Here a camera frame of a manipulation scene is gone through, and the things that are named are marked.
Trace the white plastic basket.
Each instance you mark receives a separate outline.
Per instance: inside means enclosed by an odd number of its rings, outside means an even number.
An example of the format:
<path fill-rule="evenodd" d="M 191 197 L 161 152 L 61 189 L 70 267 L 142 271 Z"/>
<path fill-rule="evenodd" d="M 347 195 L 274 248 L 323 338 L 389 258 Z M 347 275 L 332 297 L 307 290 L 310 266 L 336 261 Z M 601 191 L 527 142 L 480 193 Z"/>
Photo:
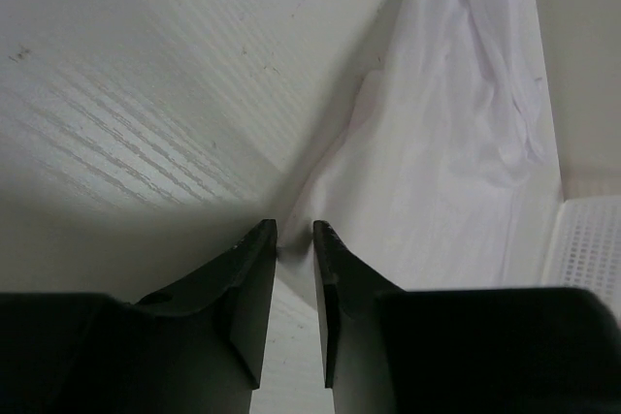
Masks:
<path fill-rule="evenodd" d="M 586 289 L 620 317 L 620 171 L 566 173 L 541 283 Z"/>

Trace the white tank top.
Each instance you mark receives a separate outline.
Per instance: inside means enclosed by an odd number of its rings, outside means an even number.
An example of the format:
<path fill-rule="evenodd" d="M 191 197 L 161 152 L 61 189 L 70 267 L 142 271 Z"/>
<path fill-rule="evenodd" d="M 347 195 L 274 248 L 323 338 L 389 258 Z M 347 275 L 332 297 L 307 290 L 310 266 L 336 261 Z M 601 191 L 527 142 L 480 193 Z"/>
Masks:
<path fill-rule="evenodd" d="M 406 289 L 540 283 L 561 182 L 536 0 L 390 0 L 387 43 L 279 240 L 314 304 L 328 222 Z"/>

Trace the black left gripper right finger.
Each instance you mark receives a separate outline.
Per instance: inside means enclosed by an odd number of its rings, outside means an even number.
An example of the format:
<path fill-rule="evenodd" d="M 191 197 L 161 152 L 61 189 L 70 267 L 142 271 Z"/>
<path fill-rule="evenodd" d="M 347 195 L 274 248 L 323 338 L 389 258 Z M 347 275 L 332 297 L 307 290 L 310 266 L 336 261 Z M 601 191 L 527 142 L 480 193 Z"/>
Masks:
<path fill-rule="evenodd" d="M 616 413 L 620 329 L 579 288 L 406 291 L 312 227 L 339 413 Z"/>

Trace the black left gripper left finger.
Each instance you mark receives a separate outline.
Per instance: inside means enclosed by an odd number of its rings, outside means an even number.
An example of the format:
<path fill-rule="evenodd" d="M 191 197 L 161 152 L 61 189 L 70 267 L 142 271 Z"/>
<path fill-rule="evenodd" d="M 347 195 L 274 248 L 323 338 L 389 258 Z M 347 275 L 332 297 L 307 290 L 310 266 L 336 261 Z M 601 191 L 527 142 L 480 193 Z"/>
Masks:
<path fill-rule="evenodd" d="M 1 297 L 5 413 L 246 413 L 261 381 L 277 223 L 125 303 L 93 293 Z"/>

